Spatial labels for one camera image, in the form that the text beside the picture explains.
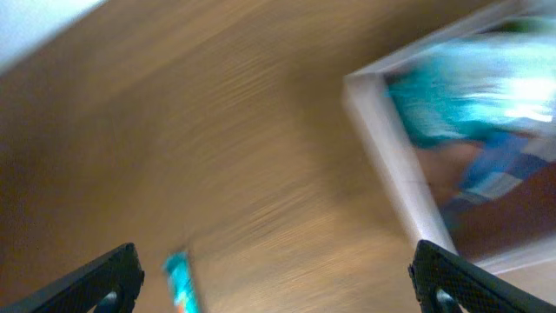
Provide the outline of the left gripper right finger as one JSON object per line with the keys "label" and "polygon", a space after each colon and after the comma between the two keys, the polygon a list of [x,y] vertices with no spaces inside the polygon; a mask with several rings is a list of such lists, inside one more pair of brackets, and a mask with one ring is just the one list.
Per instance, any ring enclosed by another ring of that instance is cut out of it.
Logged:
{"label": "left gripper right finger", "polygon": [[408,274],[424,313],[555,313],[553,304],[428,240],[418,242]]}

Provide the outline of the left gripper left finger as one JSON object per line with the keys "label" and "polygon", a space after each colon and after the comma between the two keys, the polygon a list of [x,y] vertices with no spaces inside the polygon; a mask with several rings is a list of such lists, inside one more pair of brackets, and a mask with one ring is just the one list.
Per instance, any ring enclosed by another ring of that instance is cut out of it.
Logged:
{"label": "left gripper left finger", "polygon": [[131,312],[144,277],[135,245],[124,243],[1,311]]}

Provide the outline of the green red toothpaste tube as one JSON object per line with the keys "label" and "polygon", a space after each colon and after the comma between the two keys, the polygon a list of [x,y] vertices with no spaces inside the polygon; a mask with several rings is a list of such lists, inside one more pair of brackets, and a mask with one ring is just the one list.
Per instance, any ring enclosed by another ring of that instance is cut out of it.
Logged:
{"label": "green red toothpaste tube", "polygon": [[189,253],[186,250],[180,250],[170,254],[162,268],[167,277],[177,312],[202,313]]}

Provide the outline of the blue disposable razor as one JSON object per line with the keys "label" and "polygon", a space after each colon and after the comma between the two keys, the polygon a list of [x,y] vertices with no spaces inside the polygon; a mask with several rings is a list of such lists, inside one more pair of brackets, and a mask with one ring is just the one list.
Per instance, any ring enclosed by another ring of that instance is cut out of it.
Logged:
{"label": "blue disposable razor", "polygon": [[553,163],[555,137],[529,138],[509,132],[491,135],[462,174],[460,191],[440,208],[447,228],[459,226],[459,214],[505,196]]}

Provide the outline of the blue mouthwash bottle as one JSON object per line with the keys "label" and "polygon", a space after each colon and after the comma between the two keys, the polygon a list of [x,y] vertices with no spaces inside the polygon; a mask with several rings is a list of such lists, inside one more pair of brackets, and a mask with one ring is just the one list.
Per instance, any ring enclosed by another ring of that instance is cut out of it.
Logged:
{"label": "blue mouthwash bottle", "polygon": [[411,142],[428,148],[497,131],[555,133],[555,39],[491,33],[425,51],[388,87]]}

